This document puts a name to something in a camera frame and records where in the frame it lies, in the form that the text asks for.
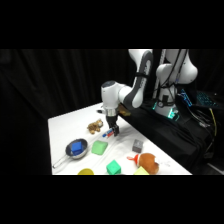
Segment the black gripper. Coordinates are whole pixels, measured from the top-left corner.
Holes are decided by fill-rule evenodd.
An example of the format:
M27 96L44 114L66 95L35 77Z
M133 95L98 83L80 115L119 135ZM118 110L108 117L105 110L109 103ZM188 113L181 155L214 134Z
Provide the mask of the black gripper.
M118 119L118 110L117 109L107 109L106 110L106 121L110 128L113 130L114 136L119 135L120 130L119 126L116 126L116 122Z

